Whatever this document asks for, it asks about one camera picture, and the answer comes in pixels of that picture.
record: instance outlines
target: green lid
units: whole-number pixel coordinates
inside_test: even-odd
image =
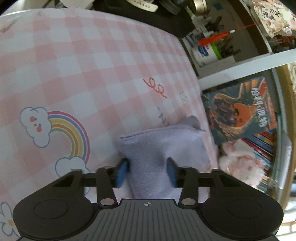
[[[217,49],[216,44],[215,43],[211,43],[211,46],[212,46],[213,51],[214,51],[216,57],[218,58],[218,60],[223,59],[222,56],[221,56],[221,54],[219,53],[219,50]]]

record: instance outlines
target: crosshair marking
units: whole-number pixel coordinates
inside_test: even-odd
[[[150,203],[150,202],[146,202],[146,203],[143,203],[143,205],[145,205],[146,207],[150,207],[153,203]]]

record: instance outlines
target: book spine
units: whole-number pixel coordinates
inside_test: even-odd
[[[269,134],[273,135],[274,134],[274,129],[267,131]]]
[[[270,139],[266,138],[266,137],[263,136],[263,135],[255,134],[255,135],[253,135],[253,136],[257,137],[257,138],[258,138],[259,140],[261,140],[261,141],[264,141],[266,144],[270,145],[271,147],[274,146],[274,142],[271,141]]]
[[[268,192],[268,185],[265,184],[264,182],[261,182],[258,186],[257,189],[259,189],[260,191],[262,191],[263,193],[267,194]]]
[[[264,162],[264,165],[271,167],[271,162],[270,160],[268,160],[267,158],[265,158],[263,155],[261,155],[260,153],[258,153],[257,151],[255,151],[255,157],[262,159]]]
[[[264,176],[262,177],[262,180],[264,180],[266,183],[268,183],[268,181],[269,181],[269,177],[264,175]]]
[[[261,148],[259,148],[258,146],[256,146],[254,143],[250,142],[249,140],[247,140],[245,138],[243,138],[242,141],[244,141],[245,143],[247,143],[255,151],[257,151],[259,154],[261,154],[262,156],[264,156],[267,160],[269,160],[269,161],[272,160],[272,156],[269,153],[267,153],[266,151],[262,150]]]
[[[273,134],[270,134],[267,131],[261,132],[260,135],[266,137],[267,139],[269,139],[271,141],[274,141],[274,135]]]
[[[249,136],[249,137],[247,137],[247,139],[249,141],[253,142],[254,144],[256,144],[257,146],[261,147],[262,149],[266,150],[269,153],[273,153],[274,152],[273,147],[271,147],[270,145],[268,145],[265,142],[261,141],[260,139],[258,139],[255,136]]]

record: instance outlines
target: pink plush toy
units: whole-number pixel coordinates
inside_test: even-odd
[[[222,148],[226,155],[219,159],[221,170],[252,187],[259,185],[264,163],[255,158],[254,149],[240,139],[223,143]]]

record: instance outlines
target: book cover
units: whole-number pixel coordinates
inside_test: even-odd
[[[250,147],[252,147],[256,152],[260,155],[264,156],[267,160],[272,160],[272,155],[261,149],[260,147],[256,146],[254,143],[250,142],[249,140],[243,138],[242,139],[245,143],[247,143]]]
[[[274,134],[270,134],[267,131],[263,131],[260,133],[260,135],[266,137],[267,139],[271,140],[272,142],[274,142]]]
[[[202,99],[216,144],[277,127],[264,77],[206,93]]]
[[[260,182],[260,184],[257,186],[257,189],[265,194],[268,193],[268,188],[268,185],[263,182]]]
[[[253,136],[257,137],[258,139],[260,139],[261,141],[265,142],[267,145],[270,145],[271,147],[274,146],[274,142],[273,141],[271,141],[270,139],[266,138],[265,136],[263,136],[261,134],[255,134]]]
[[[273,154],[274,152],[274,148],[268,144],[266,144],[264,141],[261,141],[260,139],[258,139],[255,136],[249,136],[246,137],[249,141],[253,142],[255,145],[261,147],[262,149],[264,149],[265,151]]]

